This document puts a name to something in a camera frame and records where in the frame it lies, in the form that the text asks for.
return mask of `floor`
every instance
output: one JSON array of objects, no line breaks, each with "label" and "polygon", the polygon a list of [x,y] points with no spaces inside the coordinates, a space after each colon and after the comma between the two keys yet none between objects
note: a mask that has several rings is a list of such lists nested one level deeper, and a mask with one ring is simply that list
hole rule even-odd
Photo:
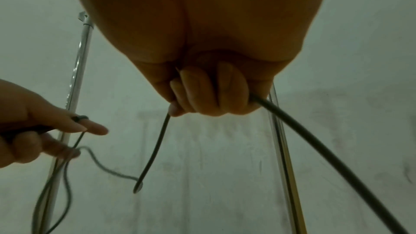
[{"label": "floor", "polygon": [[[65,105],[81,32],[77,0],[0,0],[0,78]],[[416,230],[414,0],[325,0],[298,58],[275,79],[280,106],[341,157],[409,231]],[[167,104],[95,30],[78,112],[108,167],[137,175]],[[285,129],[309,233],[388,233],[349,186]],[[28,233],[50,158],[0,171],[0,225]],[[74,204],[57,233],[290,233],[267,113],[173,119],[143,190],[70,167]],[[65,193],[60,189],[55,220]]]}]

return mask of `chrome pole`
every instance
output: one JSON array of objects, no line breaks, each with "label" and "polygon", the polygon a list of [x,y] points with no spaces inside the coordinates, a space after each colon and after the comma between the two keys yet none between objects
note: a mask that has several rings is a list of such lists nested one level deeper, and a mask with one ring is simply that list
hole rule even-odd
[{"label": "chrome pole", "polygon": [[[90,17],[85,12],[79,13],[78,18],[82,22],[84,22],[84,26],[83,26],[82,34],[81,34],[81,41],[78,46],[78,53],[77,53],[77,58],[75,60],[75,67],[72,73],[71,83],[69,86],[69,93],[66,99],[65,108],[71,112],[75,112],[77,105],[78,105],[82,79],[84,76],[85,65],[87,62],[87,56],[88,56],[88,51],[90,47],[91,35],[94,29],[93,22],[91,21]],[[63,142],[64,144],[67,144],[69,142],[69,136],[70,136],[69,133],[61,132],[59,134],[59,140]],[[61,160],[59,159],[53,160],[48,177],[50,177],[56,171],[57,167],[60,164],[61,164]],[[50,226],[56,197],[58,195],[59,183],[61,181],[60,179],[61,179],[61,175],[56,177],[56,179],[52,183],[52,186],[49,188],[45,196],[45,199],[42,202],[42,206],[40,210],[40,213],[42,216],[40,217],[40,222],[39,222],[40,227],[38,230],[38,234],[44,234]]]},{"label": "chrome pole", "polygon": [[[267,98],[274,105],[279,106],[277,101],[274,84]],[[306,226],[303,218],[302,207],[300,204],[298,189],[293,172],[292,162],[290,160],[289,149],[287,147],[285,130],[283,122],[274,114],[269,112],[270,125],[272,127],[273,142],[276,149],[277,159],[279,161],[280,176],[283,182],[287,209],[290,217],[290,224],[293,234],[306,234]]]}]

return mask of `hand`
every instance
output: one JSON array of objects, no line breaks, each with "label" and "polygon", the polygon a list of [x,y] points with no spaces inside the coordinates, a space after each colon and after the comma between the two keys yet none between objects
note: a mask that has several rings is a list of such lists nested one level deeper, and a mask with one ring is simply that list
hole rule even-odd
[{"label": "hand", "polygon": [[168,102],[219,116],[256,109],[299,53],[322,0],[81,0]]},{"label": "hand", "polygon": [[[73,116],[75,114],[53,106],[34,92],[0,80],[0,132],[41,124],[67,133],[108,133],[104,126],[90,120],[76,123],[71,119]],[[42,152],[57,158],[80,154],[79,150],[71,149],[48,133],[24,132],[18,134],[11,144],[0,137],[0,168],[14,162],[29,163]]]}]

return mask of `metal pole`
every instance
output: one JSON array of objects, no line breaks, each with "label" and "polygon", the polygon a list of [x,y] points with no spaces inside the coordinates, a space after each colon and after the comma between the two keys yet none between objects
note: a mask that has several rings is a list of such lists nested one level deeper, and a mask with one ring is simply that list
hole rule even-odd
[{"label": "metal pole", "polygon": [[[69,86],[69,94],[66,100],[66,109],[75,112],[77,105],[79,94],[81,91],[81,84],[82,78],[84,76],[85,65],[87,62],[88,50],[91,41],[92,31],[94,29],[94,24],[91,21],[90,17],[85,13],[79,13],[78,18],[84,22],[84,27],[82,29],[81,34],[81,41],[78,47],[77,58],[75,61],[74,71],[72,73],[71,84]],[[65,144],[69,141],[70,134],[68,133],[60,133],[59,140]],[[49,177],[56,171],[56,168],[60,165],[61,161],[58,159],[53,160],[51,169],[49,171]],[[56,197],[58,194],[59,183],[60,183],[61,176],[57,176],[56,180],[53,182],[51,188],[48,190],[48,193],[45,197],[45,200],[41,206],[41,217],[39,226],[40,229],[38,230],[39,234],[44,234],[51,223],[52,213],[55,206]]]},{"label": "metal pole", "polygon": [[[267,99],[273,104],[277,106],[279,105],[274,84]],[[292,162],[290,161],[289,149],[287,147],[283,122],[270,112],[269,120],[272,127],[276,155],[279,161],[280,176],[282,177],[286,204],[288,207],[289,215],[291,216],[290,223],[292,226],[292,233],[306,234],[307,231],[305,221],[303,219],[302,207],[300,204],[298,189],[296,187]]]}]

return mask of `skin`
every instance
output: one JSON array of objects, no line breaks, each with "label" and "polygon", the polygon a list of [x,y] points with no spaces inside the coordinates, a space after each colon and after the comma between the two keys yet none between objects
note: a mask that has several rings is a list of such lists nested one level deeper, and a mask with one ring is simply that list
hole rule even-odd
[{"label": "skin", "polygon": [[248,114],[300,52],[322,0],[81,0],[169,113]]},{"label": "skin", "polygon": [[[107,128],[91,120],[74,122],[71,119],[74,114],[53,106],[34,92],[3,80],[0,80],[0,109],[0,132],[41,124],[67,133],[108,133]],[[48,133],[20,133],[11,143],[0,137],[0,168],[12,163],[29,163],[41,153],[57,158],[80,155],[79,150],[71,149]]]}]

